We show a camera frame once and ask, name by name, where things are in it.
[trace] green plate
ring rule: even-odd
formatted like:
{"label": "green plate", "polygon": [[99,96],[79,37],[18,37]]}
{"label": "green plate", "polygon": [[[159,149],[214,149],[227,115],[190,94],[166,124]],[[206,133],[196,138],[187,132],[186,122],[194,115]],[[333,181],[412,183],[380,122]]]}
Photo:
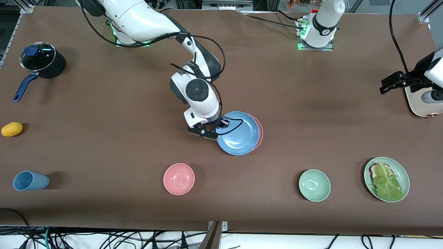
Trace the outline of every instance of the green plate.
{"label": "green plate", "polygon": [[[398,183],[400,184],[400,187],[403,191],[403,198],[401,198],[398,201],[387,201],[383,200],[382,198],[378,197],[375,192],[375,186],[372,183],[371,179],[371,172],[369,171],[369,168],[377,163],[385,163],[389,165],[389,168],[394,172],[394,174],[397,176]],[[394,159],[388,158],[388,157],[376,157],[373,158],[366,164],[365,171],[363,172],[363,178],[365,179],[366,186],[368,187],[369,191],[378,199],[384,201],[384,202],[399,202],[403,200],[409,193],[409,176],[406,173],[406,170]]]}
{"label": "green plate", "polygon": [[325,200],[331,192],[331,183],[325,173],[310,169],[300,176],[299,188],[306,199],[313,202]]}

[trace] saucepan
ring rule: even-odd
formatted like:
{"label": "saucepan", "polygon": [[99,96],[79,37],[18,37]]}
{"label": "saucepan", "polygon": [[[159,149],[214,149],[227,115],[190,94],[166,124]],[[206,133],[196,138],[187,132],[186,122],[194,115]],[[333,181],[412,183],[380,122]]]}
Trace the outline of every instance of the saucepan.
{"label": "saucepan", "polygon": [[54,78],[61,74],[66,66],[66,60],[54,46],[45,42],[33,43],[27,46],[21,56],[20,65],[31,71],[20,84],[13,101],[19,102],[29,83],[38,77]]}

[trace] yellow lemon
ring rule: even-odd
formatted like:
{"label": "yellow lemon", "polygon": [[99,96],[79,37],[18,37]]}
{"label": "yellow lemon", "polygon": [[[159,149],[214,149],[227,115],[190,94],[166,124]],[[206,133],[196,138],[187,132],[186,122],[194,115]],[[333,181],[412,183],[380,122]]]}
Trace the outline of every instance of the yellow lemon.
{"label": "yellow lemon", "polygon": [[1,134],[3,136],[15,136],[22,132],[23,130],[23,124],[19,122],[12,122],[9,123],[1,129]]}

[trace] blue cup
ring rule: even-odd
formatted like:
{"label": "blue cup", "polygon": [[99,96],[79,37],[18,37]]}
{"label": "blue cup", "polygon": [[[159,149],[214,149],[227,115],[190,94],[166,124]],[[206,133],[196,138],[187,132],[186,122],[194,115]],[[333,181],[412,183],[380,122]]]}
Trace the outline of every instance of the blue cup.
{"label": "blue cup", "polygon": [[47,176],[31,171],[20,172],[12,182],[12,185],[18,191],[42,189],[47,187],[48,184],[49,178]]}

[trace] black cable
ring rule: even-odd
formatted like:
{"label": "black cable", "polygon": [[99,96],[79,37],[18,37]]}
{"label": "black cable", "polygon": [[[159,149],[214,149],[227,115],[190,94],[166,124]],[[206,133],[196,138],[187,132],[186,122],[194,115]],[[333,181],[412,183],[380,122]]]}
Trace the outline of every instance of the black cable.
{"label": "black cable", "polygon": [[[54,243],[55,246],[53,248],[59,249],[60,246],[58,245],[58,242],[57,242],[57,234],[54,235],[54,238],[55,238],[55,243]],[[53,244],[52,237],[50,234],[48,234],[48,241],[50,241],[51,244]]]}
{"label": "black cable", "polygon": [[117,243],[119,243],[119,244],[117,245],[117,243],[116,243],[116,244],[114,245],[114,249],[117,248],[117,247],[119,247],[119,246],[121,245],[121,243],[123,243],[125,240],[131,238],[131,236],[134,235],[134,234],[136,234],[136,233],[138,233],[138,232],[134,232],[134,233],[130,234],[129,236],[127,236],[126,238],[124,238],[122,241],[117,242]]}
{"label": "black cable", "polygon": [[391,241],[391,245],[389,245],[389,249],[392,249],[392,246],[394,245],[395,242],[395,235],[392,235],[392,241]]}
{"label": "black cable", "polygon": [[134,248],[135,249],[137,249],[137,246],[134,244],[134,243],[132,243],[132,242],[129,242],[129,241],[122,241],[121,243],[128,243],[128,244],[132,244],[133,246],[134,246]]}
{"label": "black cable", "polygon": [[146,45],[154,44],[154,43],[156,43],[156,42],[158,42],[158,41],[161,41],[161,40],[163,40],[163,39],[166,39],[166,38],[169,38],[169,37],[173,37],[173,36],[177,36],[177,35],[179,34],[179,32],[174,32],[174,33],[170,33],[170,34],[165,34],[165,35],[159,36],[158,38],[156,38],[156,39],[154,39],[154,40],[152,40],[152,41],[150,41],[150,42],[148,42],[148,43],[138,42],[138,43],[140,43],[139,45],[117,44],[117,43],[115,43],[115,42],[113,42],[113,41],[110,41],[110,40],[106,39],[104,36],[102,36],[102,35],[101,35],[101,34],[100,34],[100,33],[94,28],[94,26],[92,25],[92,23],[89,21],[89,18],[88,18],[88,16],[86,15],[85,10],[83,9],[83,2],[82,2],[82,0],[78,0],[78,2],[79,2],[79,4],[80,4],[80,9],[82,10],[83,16],[85,17],[86,22],[89,24],[89,26],[92,28],[92,30],[93,30],[98,36],[100,36],[100,38],[102,38],[103,40],[105,40],[106,42],[108,42],[108,43],[110,43],[110,44],[112,44],[112,45],[114,45],[114,46],[119,46],[119,47],[144,47],[144,46],[146,46]]}
{"label": "black cable", "polygon": [[51,245],[51,248],[53,249],[59,249],[59,246],[57,244],[57,238],[55,239],[55,245],[54,242],[52,241],[52,237],[51,237],[51,233],[49,232],[51,230],[51,227],[47,228],[47,233],[48,233],[48,242]]}
{"label": "black cable", "polygon": [[293,17],[288,16],[288,15],[286,15],[283,11],[278,10],[278,9],[276,9],[276,10],[271,10],[271,11],[272,11],[272,12],[278,12],[278,13],[282,14],[284,17],[288,18],[289,20],[296,21],[296,20],[298,19],[298,18],[293,18]]}
{"label": "black cable", "polygon": [[152,239],[152,249],[159,249],[159,247],[157,246],[157,242],[155,241],[155,239]]}
{"label": "black cable", "polygon": [[218,115],[217,122],[215,123],[215,125],[218,125],[218,124],[220,123],[220,119],[221,119],[221,117],[222,117],[222,113],[223,113],[222,96],[220,95],[220,92],[218,91],[218,89],[217,89],[217,87],[214,85],[214,83],[208,81],[208,84],[210,84],[210,85],[215,89],[215,91],[217,92],[217,95],[218,95],[218,99],[220,100],[220,102],[218,103],[218,104],[220,105],[220,113],[219,113],[219,115]]}
{"label": "black cable", "polygon": [[394,3],[395,3],[395,0],[392,0],[391,8],[389,10],[389,31],[391,32],[391,37],[392,37],[392,40],[394,41],[395,48],[397,49],[398,54],[400,55],[400,60],[401,60],[401,63],[403,64],[404,71],[405,71],[406,75],[408,76],[408,78],[410,80],[412,80],[412,82],[414,82],[414,79],[411,77],[409,70],[408,70],[408,66],[406,65],[406,62],[404,60],[403,53],[401,52],[401,49],[398,46],[397,39],[395,39],[394,30],[392,29],[392,10],[394,9]]}
{"label": "black cable", "polygon": [[143,238],[141,237],[141,232],[139,232],[139,236],[140,236],[140,243],[141,243],[141,246],[143,246]]}
{"label": "black cable", "polygon": [[[213,79],[213,78],[217,78],[217,77],[219,77],[219,76],[221,75],[221,73],[223,73],[223,71],[225,70],[225,66],[226,66],[226,55],[225,55],[225,52],[224,52],[223,48],[220,46],[220,44],[218,44],[218,43],[217,43],[214,39],[212,39],[212,38],[209,38],[209,37],[206,37],[206,36],[202,36],[202,35],[191,35],[191,34],[189,34],[189,36],[193,36],[194,38],[202,38],[202,39],[209,40],[209,41],[213,42],[215,45],[217,45],[217,47],[220,49],[221,54],[223,55],[223,66],[221,67],[220,72],[216,73],[214,76],[211,76],[211,77],[205,77],[205,78],[206,78],[206,79]],[[176,65],[176,64],[171,63],[170,65],[173,66],[173,67],[175,67],[175,68],[177,68],[178,70],[183,70],[184,72],[186,72],[186,73],[188,73],[188,74],[190,74],[190,75],[196,76],[195,73],[189,72],[188,70],[183,69],[183,68],[179,67],[179,66]]]}
{"label": "black cable", "polygon": [[[122,233],[122,232],[121,232],[121,231],[114,232],[114,236],[116,236],[117,233]],[[101,249],[101,248],[105,245],[106,241],[109,241],[109,243],[108,243],[104,248],[106,248],[107,246],[111,247],[111,243],[112,243],[114,240],[118,239],[118,236],[117,236],[115,239],[113,239],[113,240],[111,241],[111,235],[112,235],[112,233],[109,233],[109,237],[108,237],[108,238],[107,238],[107,239],[101,244],[101,246],[99,247],[99,249]]]}
{"label": "black cable", "polygon": [[425,237],[429,237],[429,238],[433,238],[433,239],[443,239],[443,238],[441,238],[441,237],[434,237],[434,236],[429,236],[429,235],[423,235],[423,236],[425,236]]}
{"label": "black cable", "polygon": [[180,246],[180,249],[188,249],[189,245],[186,242],[186,238],[185,238],[185,232],[182,231],[182,245]]}
{"label": "black cable", "polygon": [[[191,235],[185,236],[184,238],[189,238],[189,237],[197,236],[197,235],[201,235],[201,234],[206,234],[206,232],[205,232],[205,233],[195,233],[195,234],[191,234]],[[163,249],[168,249],[171,245],[173,245],[173,244],[175,244],[175,243],[181,241],[182,239],[183,239],[183,238],[180,238],[180,239],[178,239],[178,240],[176,240],[176,241],[170,243],[167,247],[165,247],[165,248],[163,248]]]}
{"label": "black cable", "polygon": [[23,242],[23,244],[19,247],[19,249],[26,249],[26,245],[27,245],[27,242],[29,241],[29,239],[26,239],[24,242]]}
{"label": "black cable", "polygon": [[[369,247],[365,244],[365,242],[363,241],[363,239],[364,239],[365,237],[368,238],[368,240],[369,240],[369,245],[371,246],[371,248],[369,248]],[[371,238],[369,238],[368,235],[363,234],[363,235],[361,236],[361,242],[363,243],[364,247],[366,247],[366,249],[374,249],[374,248],[372,247],[372,241],[371,241]]]}
{"label": "black cable", "polygon": [[335,235],[335,237],[331,240],[331,243],[329,243],[329,246],[326,247],[326,249],[330,249],[332,247],[332,244],[334,243],[334,241],[337,239],[338,236],[339,236],[339,234]]}
{"label": "black cable", "polygon": [[60,240],[62,241],[65,248],[71,248],[71,246],[63,239],[62,235],[59,232],[56,232],[56,234],[60,237]]}
{"label": "black cable", "polygon": [[241,118],[231,118],[231,120],[235,120],[235,121],[241,121],[236,127],[234,127],[234,129],[232,129],[232,130],[229,130],[229,131],[227,131],[227,132],[225,132],[225,133],[219,133],[218,135],[219,136],[223,136],[223,135],[226,135],[226,134],[229,134],[229,133],[231,133],[231,132],[233,132],[233,131],[235,131],[237,128],[239,128],[240,127],[240,125],[242,125],[243,124],[243,119],[241,119]]}
{"label": "black cable", "polygon": [[164,233],[165,231],[161,231],[161,232],[158,232],[157,234],[155,234],[155,232],[154,232],[154,234],[152,235],[152,237],[140,248],[140,249],[144,249],[146,246],[148,246],[149,245],[149,243],[151,242],[151,241],[153,241],[153,240],[155,240],[155,238],[157,238],[160,234],[162,234],[162,233]]}
{"label": "black cable", "polygon": [[278,25],[286,26],[286,27],[292,27],[292,28],[295,28],[295,29],[303,29],[302,27],[297,27],[297,26],[292,26],[292,25],[288,25],[288,24],[284,24],[284,23],[274,22],[274,21],[271,21],[271,20],[268,20],[268,19],[263,19],[263,18],[256,17],[256,16],[249,16],[249,17],[255,18],[255,19],[258,19],[258,20],[262,20],[262,21],[266,21],[266,22],[270,22],[270,23],[275,23],[275,24],[278,24]]}
{"label": "black cable", "polygon": [[[19,235],[23,235],[28,240],[31,239],[31,236],[29,236],[29,231],[27,229],[25,229],[25,228],[18,227],[18,226],[2,226],[2,227],[0,227],[0,233],[1,233],[1,235],[8,235],[8,234],[11,234],[11,233],[17,233]],[[44,240],[44,237],[39,235],[39,234],[33,233],[33,235],[37,236],[37,237],[40,236],[40,238],[37,238],[37,239]],[[37,243],[43,245],[44,247],[46,247],[44,243],[39,242],[37,239],[35,240],[35,242],[37,242]]]}
{"label": "black cable", "polygon": [[37,247],[35,246],[34,235],[33,235],[32,231],[31,231],[31,228],[29,227],[29,223],[27,222],[25,217],[19,211],[11,209],[11,208],[0,208],[0,210],[6,210],[6,211],[14,212],[17,215],[19,215],[20,218],[22,218],[23,222],[26,224],[27,229],[29,230],[29,237],[32,239],[32,242],[34,243],[34,249],[36,249]]}
{"label": "black cable", "polygon": [[173,9],[173,8],[162,9],[162,10],[160,11],[160,13],[162,13],[163,11],[168,10],[168,9]]}

